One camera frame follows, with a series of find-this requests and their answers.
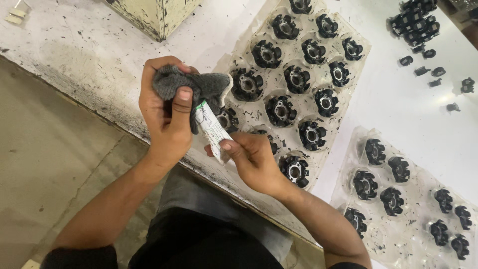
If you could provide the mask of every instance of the hand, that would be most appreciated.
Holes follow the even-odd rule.
[[[234,160],[240,178],[251,189],[279,199],[293,187],[279,170],[267,135],[236,132],[231,137],[234,141],[225,139],[219,145]],[[204,149],[213,157],[210,145]]]
[[[144,159],[169,171],[191,147],[189,114],[193,91],[180,87],[172,104],[162,100],[152,88],[152,80],[156,71],[165,65],[176,65],[184,73],[198,71],[174,56],[149,59],[144,64],[139,105],[151,136],[151,147]]]

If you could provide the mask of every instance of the fingernail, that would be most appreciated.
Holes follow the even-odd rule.
[[[230,150],[231,149],[231,145],[229,143],[223,143],[221,145],[221,148],[224,149],[224,150]]]
[[[179,99],[187,101],[191,98],[191,92],[189,90],[182,88],[182,89],[179,89],[178,96],[179,96]]]

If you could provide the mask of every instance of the person's left hand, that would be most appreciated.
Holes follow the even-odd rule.
[[[191,147],[189,115],[193,91],[186,86],[179,87],[172,103],[162,100],[152,88],[152,81],[156,71],[165,65],[176,65],[184,73],[198,72],[174,56],[149,59],[144,64],[139,105],[151,136],[145,159],[169,171]]]

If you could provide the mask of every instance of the concrete floor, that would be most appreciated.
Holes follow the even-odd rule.
[[[2,269],[35,268],[75,213],[148,149],[4,58],[0,126]],[[164,182],[115,243],[120,268],[144,243]],[[323,268],[324,262],[320,252],[297,241],[282,264]]]

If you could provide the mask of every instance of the black plastic part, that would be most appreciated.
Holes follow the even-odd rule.
[[[417,76],[421,76],[426,74],[428,71],[431,71],[431,69],[426,69],[425,67],[420,67],[419,69],[415,70],[415,74]]]
[[[409,66],[411,63],[413,63],[413,58],[410,55],[400,60],[400,64],[403,65],[404,67]]]
[[[323,38],[334,38],[337,36],[338,23],[327,17],[327,14],[320,15],[315,19],[319,27],[319,35]]]
[[[389,216],[397,216],[396,214],[401,214],[403,209],[401,206],[405,204],[403,198],[400,198],[402,193],[389,187],[388,189],[382,191],[380,194],[380,200],[383,202],[383,207],[385,208],[385,212]]]
[[[232,75],[232,78],[234,84],[231,92],[237,100],[250,102],[261,96],[264,81],[260,75],[254,76],[254,71],[247,72],[245,68],[241,68]]]
[[[305,61],[311,65],[320,65],[325,61],[326,47],[320,46],[317,41],[307,39],[302,43]]]
[[[379,144],[379,139],[369,139],[365,144],[365,154],[367,154],[367,159],[369,159],[370,165],[381,165],[385,161],[385,146]]]
[[[264,135],[266,135],[267,131],[266,130],[254,130],[254,131],[251,132],[251,134],[254,134],[254,135],[263,135],[264,134]],[[275,155],[277,153],[277,149],[279,147],[277,146],[277,143],[272,143],[272,141],[274,140],[272,135],[268,134],[267,138],[269,139],[269,144],[271,144],[272,155]]]
[[[306,121],[299,125],[299,136],[302,145],[310,151],[317,151],[324,146],[326,141],[322,138],[327,134],[324,127],[318,126],[316,122]]]
[[[350,79],[347,78],[350,75],[348,69],[345,69],[345,64],[342,62],[333,62],[329,64],[330,75],[332,76],[332,83],[337,87],[345,86]]]
[[[334,91],[331,89],[320,90],[315,93],[315,104],[322,117],[330,118],[332,114],[338,111],[338,98],[332,96]]]
[[[289,15],[285,15],[284,17],[282,17],[282,14],[277,15],[274,21],[272,21],[272,28],[274,29],[275,36],[279,39],[294,40],[300,32],[295,22],[292,21],[292,17]]]
[[[472,80],[471,78],[467,78],[461,82],[461,92],[464,93],[470,93],[470,92],[475,92],[473,85],[475,84],[475,81]]]
[[[470,243],[463,235],[457,235],[455,239],[451,240],[451,247],[456,251],[456,256],[459,260],[466,260],[466,255],[470,254],[468,246]]]
[[[397,183],[405,183],[410,179],[410,170],[407,169],[408,162],[402,160],[402,157],[394,156],[388,161],[393,173],[393,177],[395,178],[395,182]]]
[[[300,67],[289,66],[284,71],[284,78],[287,88],[292,93],[303,94],[310,87],[310,83],[307,83],[310,80],[310,73],[306,70],[302,71]]]
[[[448,111],[461,111],[457,103],[446,105],[446,110]]]
[[[310,0],[289,0],[292,12],[295,14],[309,14],[312,10]]]
[[[278,127],[291,125],[297,116],[297,110],[292,109],[292,103],[284,95],[271,98],[267,102],[266,113],[269,121]]]
[[[428,85],[430,85],[430,87],[440,86],[441,84],[442,84],[442,79],[441,78],[428,83]]]
[[[416,46],[416,47],[414,47],[414,48],[412,49],[412,52],[413,52],[414,54],[422,53],[422,52],[424,52],[424,51],[425,51],[425,44],[420,45],[420,46]]]
[[[470,220],[471,214],[469,211],[467,211],[467,207],[463,205],[455,207],[455,214],[460,218],[460,223],[463,230],[469,231],[470,226],[473,225],[473,222]]]
[[[442,220],[438,220],[434,224],[430,225],[430,233],[435,239],[435,244],[437,246],[443,247],[448,243],[448,234],[446,233],[448,227],[442,222]]]
[[[423,58],[430,59],[436,56],[436,51],[434,49],[429,49],[427,51],[422,52]]]
[[[271,42],[266,43],[265,40],[259,41],[254,46],[252,56],[254,56],[256,64],[262,68],[277,68],[282,62],[279,60],[282,56],[281,48],[273,47]]]
[[[236,117],[236,111],[234,109],[222,108],[219,114],[216,115],[216,118],[221,124],[222,128],[224,128],[228,134],[237,132],[239,130],[239,118]]]
[[[448,214],[449,211],[453,209],[453,205],[451,205],[453,198],[448,195],[449,193],[450,191],[447,189],[440,189],[434,194],[435,200],[437,200],[440,205],[440,210],[445,214]]]
[[[443,67],[437,67],[437,68],[433,69],[432,76],[440,77],[440,76],[443,76],[445,73],[446,73],[446,71]]]
[[[375,176],[367,171],[357,171],[354,177],[354,187],[361,200],[377,197],[378,184],[373,181]]]
[[[289,156],[279,162],[282,174],[285,175],[292,183],[297,184],[299,188],[303,188],[309,184],[305,178],[309,176],[309,170],[305,168],[309,166],[305,160],[301,160],[298,156]]]
[[[364,214],[360,213],[357,209],[348,207],[344,217],[354,226],[360,238],[363,239],[362,233],[367,231],[367,225],[363,223],[365,220]]]
[[[349,37],[342,41],[342,46],[345,50],[345,58],[349,61],[358,61],[363,55],[360,55],[363,51],[362,45],[358,45],[352,37]]]

